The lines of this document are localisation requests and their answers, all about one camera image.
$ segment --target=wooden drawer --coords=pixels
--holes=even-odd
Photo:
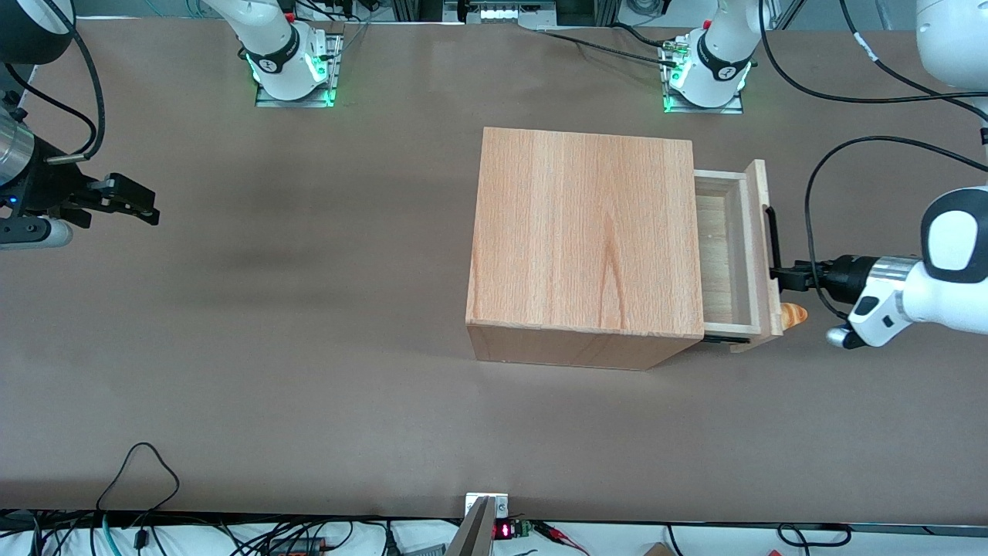
[[[769,276],[765,161],[744,173],[696,170],[703,329],[750,338],[745,351],[782,336],[779,284]]]
[[[647,369],[778,337],[765,169],[686,140],[484,130],[466,324],[478,359]]]

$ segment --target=wooden box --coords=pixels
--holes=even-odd
[[[484,130],[466,325],[478,359],[647,369],[782,335],[765,167],[687,140]]]

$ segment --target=black connector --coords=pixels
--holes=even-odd
[[[140,529],[133,535],[133,549],[140,550],[147,546],[147,531]]]
[[[401,549],[398,548],[398,543],[394,540],[394,531],[390,527],[384,533],[384,554],[386,556],[402,556]]]

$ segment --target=blue cable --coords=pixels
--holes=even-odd
[[[114,556],[123,556],[120,548],[117,548],[114,538],[110,535],[110,524],[107,523],[107,515],[105,513],[103,514],[103,536],[107,537],[107,544],[110,545],[110,551],[114,553]]]
[[[165,17],[165,14],[162,14],[161,12],[158,11],[157,8],[154,7],[154,4],[151,3],[151,0],[144,0],[144,3],[147,4],[149,8],[151,8],[151,11],[153,11],[155,14],[158,14],[159,17]]]

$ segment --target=metal bracket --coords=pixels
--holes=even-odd
[[[463,504],[463,515],[470,513],[470,509],[473,508],[473,505],[480,497],[494,499],[495,517],[504,519],[508,516],[508,495],[504,493],[466,493],[466,499]]]
[[[446,556],[489,556],[498,517],[508,516],[508,495],[468,493],[466,517],[456,530]]]

